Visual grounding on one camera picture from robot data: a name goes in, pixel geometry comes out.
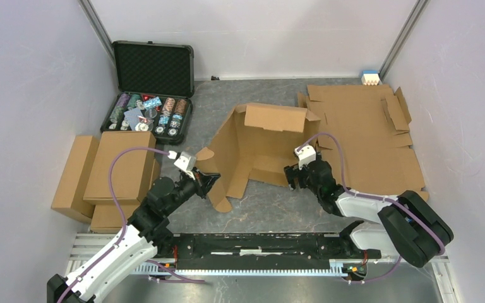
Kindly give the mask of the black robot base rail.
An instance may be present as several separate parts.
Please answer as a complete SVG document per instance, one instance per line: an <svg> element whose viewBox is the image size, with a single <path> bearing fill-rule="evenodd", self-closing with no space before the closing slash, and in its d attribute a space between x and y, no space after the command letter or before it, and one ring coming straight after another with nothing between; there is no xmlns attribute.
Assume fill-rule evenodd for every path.
<svg viewBox="0 0 485 303"><path fill-rule="evenodd" d="M153 260L177 270L325 270L331 260L380 259L334 233L176 234Z"/></svg>

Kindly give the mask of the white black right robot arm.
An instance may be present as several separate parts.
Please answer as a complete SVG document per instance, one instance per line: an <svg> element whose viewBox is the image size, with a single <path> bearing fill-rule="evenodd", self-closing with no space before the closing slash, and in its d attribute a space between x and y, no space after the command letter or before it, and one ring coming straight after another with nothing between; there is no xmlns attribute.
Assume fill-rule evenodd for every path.
<svg viewBox="0 0 485 303"><path fill-rule="evenodd" d="M309 189L325 212L359 218L375 227L367 241L358 235L359 227L340 239L340 251L348 258L370 249L376 233L381 232L381 245L393 248L406 262L420 268L442 255L454 239L448 224L415 191L380 196L353 190L337 183L331 165L320 158L305 165L286 166L284 174L290 189Z"/></svg>

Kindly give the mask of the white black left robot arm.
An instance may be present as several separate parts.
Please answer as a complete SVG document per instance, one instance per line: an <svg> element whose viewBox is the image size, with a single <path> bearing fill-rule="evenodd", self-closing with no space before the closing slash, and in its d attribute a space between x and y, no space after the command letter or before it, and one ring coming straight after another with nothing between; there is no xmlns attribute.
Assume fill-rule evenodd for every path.
<svg viewBox="0 0 485 303"><path fill-rule="evenodd" d="M180 179L156 179L122 229L81 268L47 282L48 302L102 302L107 295L149 259L168 256L173 249L169 215L192 196L206 198L220 178L196 168Z"/></svg>

